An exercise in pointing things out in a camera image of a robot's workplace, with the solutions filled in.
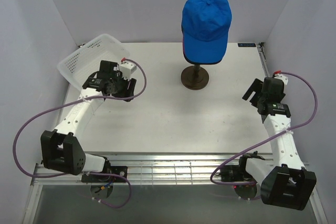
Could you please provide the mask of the blue cap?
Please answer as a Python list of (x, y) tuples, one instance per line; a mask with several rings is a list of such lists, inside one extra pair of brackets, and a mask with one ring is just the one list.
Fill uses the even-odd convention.
[(231, 23), (228, 0), (187, 0), (181, 21), (185, 54), (193, 61), (223, 59)]

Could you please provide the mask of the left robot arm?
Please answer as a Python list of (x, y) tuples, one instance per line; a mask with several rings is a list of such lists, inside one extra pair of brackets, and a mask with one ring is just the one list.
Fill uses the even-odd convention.
[(79, 140), (106, 97), (131, 101), (136, 84), (131, 75), (136, 69), (136, 65), (127, 60), (122, 60), (121, 63), (106, 60), (100, 62), (99, 70), (83, 83), (78, 103), (52, 131), (44, 131), (41, 135), (45, 168), (72, 175), (93, 172), (100, 182), (111, 177), (111, 168), (106, 165), (106, 158), (86, 154)]

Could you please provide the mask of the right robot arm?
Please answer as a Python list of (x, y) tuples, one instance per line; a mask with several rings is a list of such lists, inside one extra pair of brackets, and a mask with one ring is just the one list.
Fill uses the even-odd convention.
[(294, 210), (304, 210), (316, 185), (314, 172), (306, 170), (295, 142), (291, 127), (289, 107), (282, 103), (288, 78), (282, 73), (264, 80), (255, 79), (243, 100), (257, 108), (262, 123), (271, 137), (274, 167), (270, 168), (256, 152), (244, 154), (239, 159), (238, 177), (251, 178), (260, 185), (261, 200)]

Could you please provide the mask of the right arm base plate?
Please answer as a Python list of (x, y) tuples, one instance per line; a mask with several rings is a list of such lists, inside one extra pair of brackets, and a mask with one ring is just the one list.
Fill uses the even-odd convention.
[(226, 165), (219, 170), (221, 182), (256, 182), (251, 174), (239, 165)]

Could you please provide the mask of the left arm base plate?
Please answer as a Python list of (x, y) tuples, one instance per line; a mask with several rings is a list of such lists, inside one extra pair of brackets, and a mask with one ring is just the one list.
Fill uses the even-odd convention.
[[(102, 174), (116, 174), (119, 176), (122, 176), (124, 178), (127, 178), (128, 175), (128, 167), (127, 166), (110, 166), (108, 168), (105, 168), (102, 172)], [(114, 176), (102, 176), (102, 175), (94, 175), (93, 173), (84, 173), (81, 177), (82, 183), (124, 183), (125, 180), (120, 177), (114, 177)]]

